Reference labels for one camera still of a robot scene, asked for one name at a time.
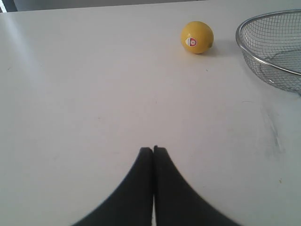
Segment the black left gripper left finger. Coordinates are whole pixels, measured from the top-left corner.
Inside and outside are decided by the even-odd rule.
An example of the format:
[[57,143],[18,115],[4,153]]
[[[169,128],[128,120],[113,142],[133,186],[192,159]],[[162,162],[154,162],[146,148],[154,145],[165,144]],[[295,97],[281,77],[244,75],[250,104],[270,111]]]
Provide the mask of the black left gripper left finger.
[[128,174],[114,192],[76,226],[151,226],[153,151],[140,149]]

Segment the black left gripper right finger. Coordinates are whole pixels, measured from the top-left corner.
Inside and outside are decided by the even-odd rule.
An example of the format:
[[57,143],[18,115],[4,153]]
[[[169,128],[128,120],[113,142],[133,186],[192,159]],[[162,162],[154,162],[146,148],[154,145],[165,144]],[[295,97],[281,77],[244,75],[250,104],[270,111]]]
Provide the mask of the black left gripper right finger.
[[167,150],[154,147],[154,199],[158,226],[237,226],[186,182]]

